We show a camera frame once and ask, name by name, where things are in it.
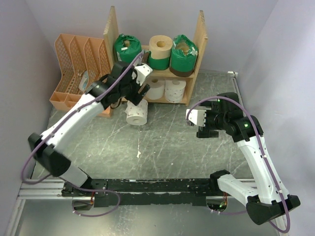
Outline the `white paper roll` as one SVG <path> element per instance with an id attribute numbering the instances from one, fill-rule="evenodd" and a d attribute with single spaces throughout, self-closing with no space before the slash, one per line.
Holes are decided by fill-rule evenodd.
<path id="1" fill-rule="evenodd" d="M 148 99 L 158 100 L 163 97 L 165 88 L 164 79 L 150 78 L 147 84 L 150 86 L 150 89 L 146 93 Z"/>
<path id="2" fill-rule="evenodd" d="M 127 107 L 125 109 L 126 122 L 130 125 L 142 126 L 147 123 L 148 116 L 148 102 L 143 99 L 141 102 L 135 106 L 130 101 L 127 102 Z"/>
<path id="3" fill-rule="evenodd" d="M 164 97 L 171 103 L 179 103 L 184 97 L 185 88 L 185 80 L 166 80 L 164 87 Z"/>

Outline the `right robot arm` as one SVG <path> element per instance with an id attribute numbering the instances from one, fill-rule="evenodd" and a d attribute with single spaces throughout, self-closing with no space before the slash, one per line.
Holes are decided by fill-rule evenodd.
<path id="1" fill-rule="evenodd" d="M 213 100 L 199 101 L 198 105 L 204 109 L 186 111 L 186 120 L 198 126 L 196 136 L 214 138 L 220 130 L 225 131 L 245 156 L 256 183 L 256 188 L 247 187 L 229 171 L 217 171 L 210 175 L 209 191 L 213 195 L 225 192 L 237 199 L 257 225 L 300 206 L 298 196 L 290 195 L 275 170 L 259 121 L 243 111 L 238 94 L 221 93 Z"/>

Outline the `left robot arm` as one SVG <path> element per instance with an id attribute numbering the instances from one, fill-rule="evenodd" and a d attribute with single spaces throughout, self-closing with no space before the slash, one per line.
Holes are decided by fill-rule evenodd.
<path id="1" fill-rule="evenodd" d="M 50 175 L 73 184 L 80 196 L 90 194 L 92 178 L 64 156 L 64 149 L 84 125 L 122 98 L 138 105 L 150 89 L 145 81 L 152 72 L 145 63 L 133 66 L 116 62 L 111 73 L 93 82 L 57 123 L 40 135 L 29 136 L 34 159 Z"/>

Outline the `green brown roll torn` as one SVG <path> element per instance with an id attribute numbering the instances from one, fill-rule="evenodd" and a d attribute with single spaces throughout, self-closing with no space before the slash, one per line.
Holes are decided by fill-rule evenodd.
<path id="1" fill-rule="evenodd" d="M 170 71 L 179 77 L 190 76 L 198 57 L 198 47 L 185 35 L 174 37 L 170 55 Z"/>

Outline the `brown green paper roll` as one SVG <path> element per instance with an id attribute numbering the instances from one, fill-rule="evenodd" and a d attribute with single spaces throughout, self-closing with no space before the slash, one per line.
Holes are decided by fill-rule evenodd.
<path id="1" fill-rule="evenodd" d="M 149 41 L 149 49 L 142 58 L 153 70 L 166 70 L 170 64 L 173 41 L 165 35 L 155 35 Z"/>

